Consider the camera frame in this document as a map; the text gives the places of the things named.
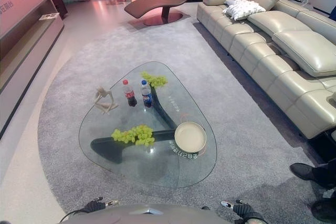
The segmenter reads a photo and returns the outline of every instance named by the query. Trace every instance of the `blue bottle label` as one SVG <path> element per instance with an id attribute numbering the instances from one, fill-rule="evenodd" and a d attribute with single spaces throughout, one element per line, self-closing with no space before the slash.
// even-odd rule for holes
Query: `blue bottle label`
<path id="1" fill-rule="evenodd" d="M 151 94 L 142 95 L 142 99 L 144 102 L 152 102 Z"/>

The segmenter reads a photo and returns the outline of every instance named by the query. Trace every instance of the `chaise lounge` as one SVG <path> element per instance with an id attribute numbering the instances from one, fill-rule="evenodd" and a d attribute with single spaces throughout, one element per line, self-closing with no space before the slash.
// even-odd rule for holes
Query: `chaise lounge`
<path id="1" fill-rule="evenodd" d="M 163 25 L 182 18 L 181 13 L 169 13 L 171 7 L 182 5 L 187 0 L 136 0 L 125 7 L 125 11 L 134 18 L 140 18 L 150 10 L 162 7 L 161 16 L 154 16 L 145 20 L 145 25 Z"/>

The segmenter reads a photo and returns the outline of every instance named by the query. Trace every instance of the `gray rug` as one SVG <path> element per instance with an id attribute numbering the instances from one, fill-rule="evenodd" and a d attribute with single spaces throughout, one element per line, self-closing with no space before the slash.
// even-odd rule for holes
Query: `gray rug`
<path id="1" fill-rule="evenodd" d="M 78 52 L 57 74 L 41 109 L 38 144 L 50 188 L 66 212 L 97 196 L 121 204 L 209 206 L 224 219 L 236 215 L 221 200 L 245 199 L 269 223 L 320 223 L 309 210 L 320 197 L 315 184 L 289 171 L 311 164 L 306 144 L 283 113 L 198 23 L 195 13 L 159 27 L 125 24 Z M 92 106 L 95 87 L 111 87 L 148 61 L 176 74 L 209 121 L 217 163 L 198 184 L 179 189 L 148 186 L 113 174 L 88 160 L 78 131 Z"/>

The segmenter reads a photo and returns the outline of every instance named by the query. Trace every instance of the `white cabinet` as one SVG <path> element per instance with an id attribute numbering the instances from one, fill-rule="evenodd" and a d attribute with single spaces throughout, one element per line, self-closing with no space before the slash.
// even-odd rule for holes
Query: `white cabinet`
<path id="1" fill-rule="evenodd" d="M 0 137 L 63 29 L 59 16 L 39 20 L 55 12 L 51 0 L 0 0 Z"/>

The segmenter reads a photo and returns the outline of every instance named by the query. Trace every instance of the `glass coffee table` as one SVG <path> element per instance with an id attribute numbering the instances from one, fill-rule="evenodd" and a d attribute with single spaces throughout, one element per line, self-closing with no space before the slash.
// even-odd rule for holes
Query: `glass coffee table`
<path id="1" fill-rule="evenodd" d="M 141 72 L 163 75 L 167 84 L 152 89 L 153 106 L 143 105 L 140 92 Z M 137 105 L 128 105 L 122 80 L 133 86 Z M 148 62 L 133 69 L 111 88 L 118 107 L 109 114 L 93 106 L 79 130 L 84 154 L 101 167 L 126 178 L 150 185 L 186 187 L 206 178 L 213 170 L 217 147 L 214 133 L 199 107 L 175 74 L 164 64 Z M 206 145 L 198 153 L 186 153 L 174 141 L 176 127 L 187 121 L 203 127 Z M 153 146 L 125 144 L 111 137 L 115 129 L 130 130 L 145 124 L 153 129 Z"/>

